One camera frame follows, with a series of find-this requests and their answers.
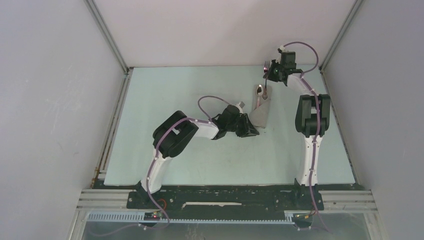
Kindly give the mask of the grey cloth napkin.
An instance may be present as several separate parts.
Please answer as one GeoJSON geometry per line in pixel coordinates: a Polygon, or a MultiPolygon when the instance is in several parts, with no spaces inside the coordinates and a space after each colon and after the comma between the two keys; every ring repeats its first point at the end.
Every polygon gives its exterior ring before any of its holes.
{"type": "Polygon", "coordinates": [[[271,106],[271,99],[272,99],[272,88],[267,88],[267,100],[262,98],[260,99],[260,106],[256,108],[256,102],[257,102],[257,90],[258,84],[256,84],[253,87],[253,102],[252,102],[252,109],[251,112],[248,114],[250,122],[253,124],[256,128],[262,128],[265,129],[267,127],[268,118],[270,115],[270,106],[271,106]]]}

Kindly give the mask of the pink handled spoon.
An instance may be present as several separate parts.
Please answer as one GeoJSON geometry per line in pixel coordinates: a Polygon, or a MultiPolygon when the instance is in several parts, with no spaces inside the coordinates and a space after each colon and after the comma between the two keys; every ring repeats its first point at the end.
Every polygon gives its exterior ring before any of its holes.
{"type": "Polygon", "coordinates": [[[259,84],[256,88],[256,109],[261,105],[261,98],[265,92],[264,87],[259,84]]]}

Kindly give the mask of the aluminium frame post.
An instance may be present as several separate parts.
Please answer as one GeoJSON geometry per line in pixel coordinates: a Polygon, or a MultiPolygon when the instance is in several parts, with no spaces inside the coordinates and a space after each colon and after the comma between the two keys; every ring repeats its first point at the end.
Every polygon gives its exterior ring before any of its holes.
{"type": "Polygon", "coordinates": [[[362,5],[366,2],[365,0],[355,0],[352,7],[350,8],[346,18],[344,19],[334,41],[332,42],[327,54],[324,57],[324,60],[322,61],[322,64],[320,65],[320,71],[323,72],[327,68],[328,64],[330,63],[333,55],[335,54],[336,50],[338,49],[338,46],[342,42],[344,36],[346,35],[348,29],[352,25],[355,17],[357,16],[358,12],[360,11],[362,5]]]}
{"type": "Polygon", "coordinates": [[[110,29],[107,26],[106,21],[104,20],[100,9],[96,2],[94,0],[84,0],[84,3],[86,4],[90,14],[93,17],[94,22],[96,23],[97,27],[99,28],[101,34],[103,35],[105,42],[107,43],[108,47],[110,48],[112,54],[114,55],[115,59],[117,60],[120,68],[122,71],[127,74],[129,72],[129,67],[127,63],[125,62],[123,55],[121,51],[119,50],[119,47],[114,40],[112,33],[110,29]]]}

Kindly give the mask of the right aluminium frame post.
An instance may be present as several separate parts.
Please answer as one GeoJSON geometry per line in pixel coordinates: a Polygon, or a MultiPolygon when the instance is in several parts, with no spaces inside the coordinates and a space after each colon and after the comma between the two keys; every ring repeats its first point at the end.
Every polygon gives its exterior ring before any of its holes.
{"type": "Polygon", "coordinates": [[[332,42],[327,54],[324,57],[324,60],[322,61],[322,64],[320,65],[320,71],[323,72],[327,68],[328,64],[330,63],[333,55],[335,54],[336,50],[338,49],[338,46],[342,42],[344,36],[346,35],[348,29],[352,25],[355,17],[357,16],[358,12],[360,11],[362,5],[366,2],[365,0],[355,0],[352,7],[350,8],[346,18],[344,19],[334,41],[332,42]]]}

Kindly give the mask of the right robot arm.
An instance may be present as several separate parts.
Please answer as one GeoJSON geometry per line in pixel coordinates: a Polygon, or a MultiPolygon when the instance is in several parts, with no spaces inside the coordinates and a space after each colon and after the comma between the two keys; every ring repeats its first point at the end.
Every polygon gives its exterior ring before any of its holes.
{"type": "Polygon", "coordinates": [[[297,190],[291,194],[291,204],[304,209],[317,195],[316,186],[319,148],[330,126],[330,96],[318,94],[306,81],[305,73],[297,68],[296,53],[278,48],[279,60],[272,60],[264,79],[281,82],[299,93],[294,119],[295,130],[303,138],[303,160],[295,177],[297,190]]]}

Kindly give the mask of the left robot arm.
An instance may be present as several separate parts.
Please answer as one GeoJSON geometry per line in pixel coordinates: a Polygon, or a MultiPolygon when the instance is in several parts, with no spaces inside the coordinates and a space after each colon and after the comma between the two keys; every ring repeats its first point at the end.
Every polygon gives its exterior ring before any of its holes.
{"type": "Polygon", "coordinates": [[[145,177],[137,183],[138,201],[145,208],[158,202],[158,192],[171,160],[183,152],[193,138],[219,140],[227,133],[239,138],[255,137],[260,133],[241,108],[229,104],[222,113],[208,120],[195,119],[181,110],[175,111],[153,132],[153,159],[145,177]]]}

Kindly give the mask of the left aluminium frame post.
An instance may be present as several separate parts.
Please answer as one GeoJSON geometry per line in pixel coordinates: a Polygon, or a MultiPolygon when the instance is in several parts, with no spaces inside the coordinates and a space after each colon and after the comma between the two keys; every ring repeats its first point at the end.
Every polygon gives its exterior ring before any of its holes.
{"type": "Polygon", "coordinates": [[[103,35],[105,42],[107,43],[108,47],[110,48],[112,54],[114,55],[115,59],[117,60],[120,68],[122,71],[127,74],[129,72],[129,67],[127,63],[125,62],[123,55],[121,51],[119,50],[119,47],[114,40],[112,33],[110,29],[107,26],[106,21],[104,20],[100,9],[96,2],[94,0],[84,0],[84,3],[86,4],[90,14],[93,17],[94,22],[96,23],[97,27],[99,28],[101,34],[103,35]]]}

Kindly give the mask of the purple metallic fork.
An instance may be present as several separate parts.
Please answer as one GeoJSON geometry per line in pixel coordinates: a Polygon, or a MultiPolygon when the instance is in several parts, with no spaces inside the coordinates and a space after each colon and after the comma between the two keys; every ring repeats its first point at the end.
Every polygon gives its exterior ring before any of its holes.
{"type": "MultiPolygon", "coordinates": [[[[264,75],[266,75],[267,74],[267,72],[268,72],[268,70],[269,70],[269,68],[270,68],[270,61],[269,60],[266,60],[265,61],[265,63],[264,63],[264,67],[263,67],[263,73],[264,73],[264,75]]],[[[268,98],[268,90],[267,90],[267,82],[268,82],[268,80],[267,80],[267,78],[266,77],[263,77],[263,79],[264,79],[264,87],[263,87],[263,95],[262,95],[262,98],[264,99],[264,100],[267,100],[267,98],[268,98]]]]}

